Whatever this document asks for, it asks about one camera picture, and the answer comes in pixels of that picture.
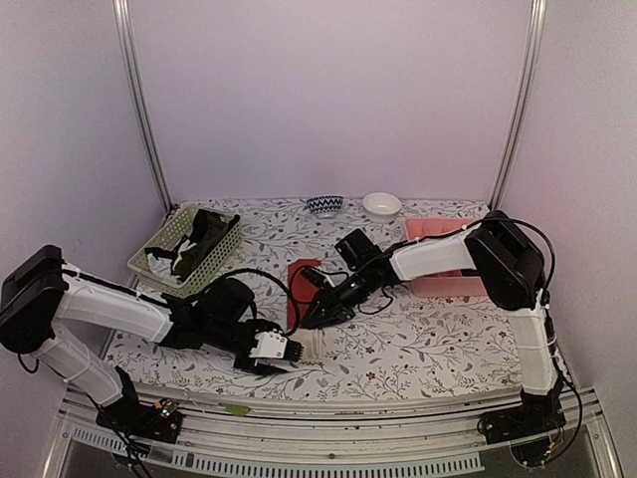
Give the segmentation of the red cloth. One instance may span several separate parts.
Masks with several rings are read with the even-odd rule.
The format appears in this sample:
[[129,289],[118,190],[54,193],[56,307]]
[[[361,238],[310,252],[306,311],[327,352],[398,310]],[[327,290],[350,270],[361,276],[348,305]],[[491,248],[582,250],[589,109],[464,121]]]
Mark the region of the red cloth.
[[[301,269],[304,266],[318,268],[320,265],[320,260],[300,259],[288,266],[288,287],[299,302],[301,317],[304,316],[309,308],[308,302],[318,291],[318,288],[301,274]],[[303,361],[319,361],[323,359],[324,333],[322,330],[309,330],[303,325],[299,325],[298,329],[292,334],[292,340],[303,346]]]

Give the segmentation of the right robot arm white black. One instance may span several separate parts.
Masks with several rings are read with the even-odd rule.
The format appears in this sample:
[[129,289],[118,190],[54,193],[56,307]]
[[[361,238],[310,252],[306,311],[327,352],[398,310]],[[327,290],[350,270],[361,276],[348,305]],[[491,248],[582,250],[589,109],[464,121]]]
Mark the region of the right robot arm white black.
[[535,229],[496,210],[454,231],[402,241],[386,250],[355,229],[335,245],[349,277],[335,286],[318,284],[300,324],[306,329],[339,325],[385,286],[471,271],[512,328],[523,377],[515,426],[524,434],[535,434],[559,411],[565,385],[549,313],[555,259],[543,257],[530,239],[527,233]]

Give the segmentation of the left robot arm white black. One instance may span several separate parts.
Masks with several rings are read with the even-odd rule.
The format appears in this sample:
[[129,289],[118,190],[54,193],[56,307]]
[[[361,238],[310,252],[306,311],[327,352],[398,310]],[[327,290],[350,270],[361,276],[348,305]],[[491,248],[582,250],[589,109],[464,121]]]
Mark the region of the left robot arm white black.
[[236,369],[256,375],[280,372],[278,360],[297,361],[303,347],[277,323],[256,316],[254,294],[235,271],[180,299],[152,298],[94,277],[45,245],[1,285],[1,344],[9,352],[43,362],[63,381],[108,407],[127,432],[147,424],[128,375],[103,362],[65,326],[78,321],[133,334],[161,348],[210,346],[234,357]]

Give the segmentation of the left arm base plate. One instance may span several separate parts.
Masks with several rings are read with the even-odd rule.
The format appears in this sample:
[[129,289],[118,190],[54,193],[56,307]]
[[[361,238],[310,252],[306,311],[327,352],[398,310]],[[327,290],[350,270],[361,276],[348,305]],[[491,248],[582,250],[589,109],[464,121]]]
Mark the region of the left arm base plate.
[[123,397],[109,406],[99,405],[96,423],[126,437],[175,444],[183,419],[180,411],[162,402],[155,406]]

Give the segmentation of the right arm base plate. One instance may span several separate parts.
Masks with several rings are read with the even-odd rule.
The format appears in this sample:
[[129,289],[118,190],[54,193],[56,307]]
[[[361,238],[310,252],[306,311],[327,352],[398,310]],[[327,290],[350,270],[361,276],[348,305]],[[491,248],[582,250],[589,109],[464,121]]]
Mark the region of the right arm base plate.
[[495,444],[558,430],[565,423],[561,410],[542,414],[536,408],[520,405],[483,413],[477,423],[477,431],[488,444]]

